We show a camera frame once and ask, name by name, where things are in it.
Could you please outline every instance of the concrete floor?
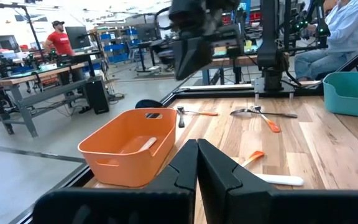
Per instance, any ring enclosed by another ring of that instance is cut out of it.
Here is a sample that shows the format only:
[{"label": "concrete floor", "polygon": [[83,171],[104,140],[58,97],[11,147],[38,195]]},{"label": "concrete floor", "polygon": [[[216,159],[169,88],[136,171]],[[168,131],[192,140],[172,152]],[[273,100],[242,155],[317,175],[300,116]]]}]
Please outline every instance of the concrete floor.
[{"label": "concrete floor", "polygon": [[[151,61],[146,60],[146,67],[150,66]],[[114,91],[125,94],[125,98],[111,105],[108,113],[96,115],[89,111],[66,117],[62,113],[69,114],[71,109],[61,107],[59,111],[53,110],[34,119],[39,134],[37,138],[32,138],[23,125],[14,125],[15,134],[10,136],[0,123],[0,223],[9,223],[81,165],[82,155],[77,150],[80,141],[123,111],[133,109],[139,100],[161,100],[181,84],[173,78],[134,79],[134,67],[135,64],[122,64],[110,69],[109,77],[118,78],[113,84]],[[242,72],[247,81],[260,76],[256,66],[244,67]],[[194,85],[201,77],[201,72],[197,72],[183,86]],[[233,81],[231,69],[225,72],[225,77],[228,83]],[[61,99],[59,96],[46,104]],[[23,152],[29,152],[29,155],[23,155]],[[37,156],[39,153],[63,158],[42,158]]]}]

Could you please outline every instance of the orange basket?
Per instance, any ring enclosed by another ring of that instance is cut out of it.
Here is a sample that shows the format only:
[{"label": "orange basket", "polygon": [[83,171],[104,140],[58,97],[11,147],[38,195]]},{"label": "orange basket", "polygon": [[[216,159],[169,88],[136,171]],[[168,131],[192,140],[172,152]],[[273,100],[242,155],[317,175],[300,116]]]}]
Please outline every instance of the orange basket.
[{"label": "orange basket", "polygon": [[[143,186],[157,174],[175,143],[176,119],[171,108],[129,110],[83,140],[78,150],[99,182]],[[157,140],[142,149],[151,138]]]}]

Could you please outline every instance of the man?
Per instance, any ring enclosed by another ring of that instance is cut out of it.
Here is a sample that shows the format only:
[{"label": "man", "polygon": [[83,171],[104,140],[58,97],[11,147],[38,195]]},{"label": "man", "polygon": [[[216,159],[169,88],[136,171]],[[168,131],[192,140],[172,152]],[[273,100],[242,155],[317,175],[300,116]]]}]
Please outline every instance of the man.
[{"label": "man", "polygon": [[[333,72],[358,53],[358,0],[340,0],[325,19],[331,36],[327,49],[311,50],[295,57],[299,81],[315,80],[321,73]],[[308,30],[316,31],[309,24]]]},{"label": "man", "polygon": [[67,34],[64,33],[64,22],[55,21],[52,23],[55,32],[51,33],[44,42],[44,50],[50,52],[50,46],[53,44],[56,48],[57,54],[73,55],[74,51],[71,48],[70,41]]},{"label": "man", "polygon": [[[51,33],[47,40],[44,42],[44,50],[49,53],[50,46],[53,44],[55,46],[56,52],[59,55],[74,55],[74,51],[71,48],[70,41],[63,27],[64,22],[54,21],[52,23],[55,32]],[[62,81],[62,85],[67,85],[70,82],[70,77],[68,72],[62,72],[59,74]],[[81,73],[77,70],[72,71],[73,82],[76,82],[81,79]]]}]

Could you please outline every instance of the basket handle hole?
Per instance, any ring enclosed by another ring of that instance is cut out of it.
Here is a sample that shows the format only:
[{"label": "basket handle hole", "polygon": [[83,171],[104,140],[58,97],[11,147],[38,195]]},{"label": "basket handle hole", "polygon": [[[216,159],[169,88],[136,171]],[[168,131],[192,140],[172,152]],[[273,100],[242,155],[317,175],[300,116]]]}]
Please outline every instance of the basket handle hole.
[{"label": "basket handle hole", "polygon": [[99,165],[119,166],[119,162],[116,159],[98,159],[96,163]]},{"label": "basket handle hole", "polygon": [[146,119],[162,119],[162,114],[159,113],[146,113]]}]

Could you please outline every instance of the orange spoon handle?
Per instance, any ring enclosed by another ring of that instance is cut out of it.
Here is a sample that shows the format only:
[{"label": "orange spoon handle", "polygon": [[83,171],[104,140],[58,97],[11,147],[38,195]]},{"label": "orange spoon handle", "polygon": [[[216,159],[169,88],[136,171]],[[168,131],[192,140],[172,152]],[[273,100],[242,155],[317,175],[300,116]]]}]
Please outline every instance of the orange spoon handle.
[{"label": "orange spoon handle", "polygon": [[254,153],[252,153],[252,155],[246,160],[244,161],[241,166],[242,167],[245,167],[246,165],[248,165],[250,162],[264,156],[265,153],[264,152],[261,152],[261,151],[255,151]]},{"label": "orange spoon handle", "polygon": [[209,116],[217,116],[218,113],[215,112],[206,112],[206,111],[202,111],[202,112],[198,112],[199,114],[203,114],[203,115],[209,115]]},{"label": "orange spoon handle", "polygon": [[280,127],[278,127],[277,124],[275,124],[273,121],[269,120],[268,118],[266,118],[265,115],[261,114],[262,117],[264,118],[264,120],[267,122],[267,124],[269,125],[270,129],[274,132],[274,133],[279,133],[281,131]]}]

